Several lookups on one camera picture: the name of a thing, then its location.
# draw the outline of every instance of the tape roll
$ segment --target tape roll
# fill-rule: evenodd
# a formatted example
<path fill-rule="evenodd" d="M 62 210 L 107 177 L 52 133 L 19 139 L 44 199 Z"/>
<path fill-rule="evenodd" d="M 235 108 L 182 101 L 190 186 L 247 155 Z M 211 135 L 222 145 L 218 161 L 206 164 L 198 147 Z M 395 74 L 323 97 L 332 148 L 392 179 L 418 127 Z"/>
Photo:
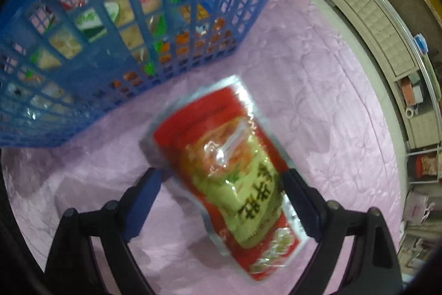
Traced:
<path fill-rule="evenodd" d="M 412 108 L 412 107 L 407 107 L 407 109 L 405 110 L 405 116 L 408 118 L 408 119 L 411 119 L 411 118 L 413 118 L 413 116 L 414 116 L 414 108 Z"/>

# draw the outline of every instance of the blue plastic basket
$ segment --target blue plastic basket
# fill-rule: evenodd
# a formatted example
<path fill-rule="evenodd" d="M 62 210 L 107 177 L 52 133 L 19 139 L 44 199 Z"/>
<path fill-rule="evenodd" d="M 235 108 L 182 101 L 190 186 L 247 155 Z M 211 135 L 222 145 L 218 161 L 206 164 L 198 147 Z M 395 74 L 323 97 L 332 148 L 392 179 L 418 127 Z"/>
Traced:
<path fill-rule="evenodd" d="M 227 57 L 266 1 L 7 0 L 0 146 L 58 146 L 140 93 Z"/>

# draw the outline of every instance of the plastic bag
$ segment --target plastic bag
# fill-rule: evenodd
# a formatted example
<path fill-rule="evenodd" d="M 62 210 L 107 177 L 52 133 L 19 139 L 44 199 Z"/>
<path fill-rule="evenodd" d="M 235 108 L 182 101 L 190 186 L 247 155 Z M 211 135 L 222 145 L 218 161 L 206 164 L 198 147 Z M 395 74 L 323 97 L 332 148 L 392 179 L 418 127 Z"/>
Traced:
<path fill-rule="evenodd" d="M 238 77 L 170 106 L 149 128 L 142 148 L 153 165 L 165 159 L 206 229 L 254 279 L 282 266 L 308 237 L 282 190 L 292 167 Z"/>

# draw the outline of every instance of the screw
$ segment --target screw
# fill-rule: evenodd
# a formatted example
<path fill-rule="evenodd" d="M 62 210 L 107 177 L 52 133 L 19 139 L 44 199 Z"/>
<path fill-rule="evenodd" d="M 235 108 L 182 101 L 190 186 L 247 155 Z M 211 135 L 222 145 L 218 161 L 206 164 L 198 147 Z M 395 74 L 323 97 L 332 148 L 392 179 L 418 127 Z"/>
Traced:
<path fill-rule="evenodd" d="M 370 208 L 370 213 L 373 214 L 374 216 L 380 216 L 381 215 L 381 211 L 378 208 L 376 208 L 376 207 Z"/>
<path fill-rule="evenodd" d="M 118 206 L 118 201 L 116 200 L 110 200 L 104 205 L 104 207 L 108 210 L 114 210 L 117 208 L 117 206 Z"/>
<path fill-rule="evenodd" d="M 327 202 L 327 206 L 330 209 L 333 209 L 333 210 L 338 210 L 339 209 L 339 203 L 337 201 L 335 201 L 335 200 L 329 200 Z"/>
<path fill-rule="evenodd" d="M 74 213 L 75 213 L 75 209 L 74 208 L 69 208 L 69 209 L 66 209 L 65 213 L 63 214 L 63 216 L 69 218 L 69 217 L 73 216 Z"/>

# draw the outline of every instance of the orange snack package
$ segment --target orange snack package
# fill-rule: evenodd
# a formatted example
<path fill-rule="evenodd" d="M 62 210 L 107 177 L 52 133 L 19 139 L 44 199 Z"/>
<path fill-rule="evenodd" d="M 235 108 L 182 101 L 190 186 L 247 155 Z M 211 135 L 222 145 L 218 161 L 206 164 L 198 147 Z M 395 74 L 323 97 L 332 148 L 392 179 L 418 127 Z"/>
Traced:
<path fill-rule="evenodd" d="M 169 107 L 147 135 L 203 205 L 215 244 L 221 239 L 254 280 L 266 279 L 308 240 L 279 177 L 291 160 L 263 124 L 232 76 Z"/>

